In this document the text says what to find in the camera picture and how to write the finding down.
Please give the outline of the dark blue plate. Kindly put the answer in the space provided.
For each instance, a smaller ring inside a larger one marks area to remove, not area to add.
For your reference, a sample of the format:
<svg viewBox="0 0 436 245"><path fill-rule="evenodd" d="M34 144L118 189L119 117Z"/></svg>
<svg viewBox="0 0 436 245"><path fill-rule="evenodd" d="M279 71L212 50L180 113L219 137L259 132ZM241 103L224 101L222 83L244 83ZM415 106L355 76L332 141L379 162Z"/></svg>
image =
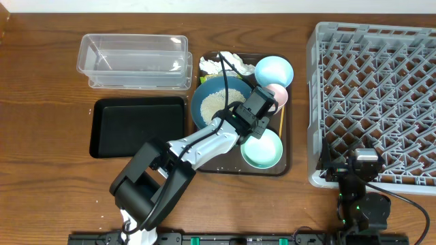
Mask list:
<svg viewBox="0 0 436 245"><path fill-rule="evenodd" d="M228 78L228 89L233 88L238 90L243 94L245 99L247 99L251 94L251 88L245 84L242 80L229 77ZM205 83L201 84L195 91L191 100L191 117L196 124L198 129L205 128L207 124L204 122L201 112L200 105L202 101L210 94L216 93L221 89L225 89L224 78L217 77L207 80Z"/></svg>

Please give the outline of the pile of white rice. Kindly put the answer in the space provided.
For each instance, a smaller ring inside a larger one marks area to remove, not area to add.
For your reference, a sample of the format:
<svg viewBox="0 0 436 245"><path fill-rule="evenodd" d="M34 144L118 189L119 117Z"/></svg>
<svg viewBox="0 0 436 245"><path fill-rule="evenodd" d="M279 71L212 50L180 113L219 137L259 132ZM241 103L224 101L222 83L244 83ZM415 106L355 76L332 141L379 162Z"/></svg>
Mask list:
<svg viewBox="0 0 436 245"><path fill-rule="evenodd" d="M201 116L206 124L212 122L213 116L219 110L224 109L225 106L225 89L221 89L216 93L208 95L200 105ZM238 101L244 102L246 99L241 92L236 89L228 89L228 107L231 103Z"/></svg>

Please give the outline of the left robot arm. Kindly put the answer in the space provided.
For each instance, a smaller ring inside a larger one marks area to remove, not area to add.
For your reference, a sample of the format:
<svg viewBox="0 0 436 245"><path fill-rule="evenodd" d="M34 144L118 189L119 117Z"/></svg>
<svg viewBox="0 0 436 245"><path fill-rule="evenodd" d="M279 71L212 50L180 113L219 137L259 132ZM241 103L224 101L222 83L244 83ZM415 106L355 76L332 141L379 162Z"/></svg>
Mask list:
<svg viewBox="0 0 436 245"><path fill-rule="evenodd" d="M123 215L123 244L154 244L157 226L186 191L197 168L250 137L261 138L277 111L274 93L255 87L241 103L226 105L211 124L166 143L147 141L110 185Z"/></svg>

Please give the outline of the mint green bowl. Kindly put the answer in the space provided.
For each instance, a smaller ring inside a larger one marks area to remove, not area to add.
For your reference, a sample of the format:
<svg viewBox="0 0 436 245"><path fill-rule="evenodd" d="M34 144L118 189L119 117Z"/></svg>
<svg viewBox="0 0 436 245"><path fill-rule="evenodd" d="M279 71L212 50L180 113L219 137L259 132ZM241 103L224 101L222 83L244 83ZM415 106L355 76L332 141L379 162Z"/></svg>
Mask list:
<svg viewBox="0 0 436 245"><path fill-rule="evenodd" d="M283 155L280 137L272 130L266 129L260 139L250 136L240 146L243 159L256 169L274 167Z"/></svg>

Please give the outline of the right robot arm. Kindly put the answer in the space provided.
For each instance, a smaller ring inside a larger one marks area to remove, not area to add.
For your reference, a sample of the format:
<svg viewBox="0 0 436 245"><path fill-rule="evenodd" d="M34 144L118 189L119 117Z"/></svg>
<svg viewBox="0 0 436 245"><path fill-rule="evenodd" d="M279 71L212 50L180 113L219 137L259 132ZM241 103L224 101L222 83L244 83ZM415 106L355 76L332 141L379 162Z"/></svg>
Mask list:
<svg viewBox="0 0 436 245"><path fill-rule="evenodd" d="M387 229L391 200L367 192L367 184L377 177L384 164L374 148L355 148L344 162L332 160L328 142L322 142L319 165L326 170L325 180L339 184L337 216L343 228L327 235L325 244L381 244L379 232Z"/></svg>

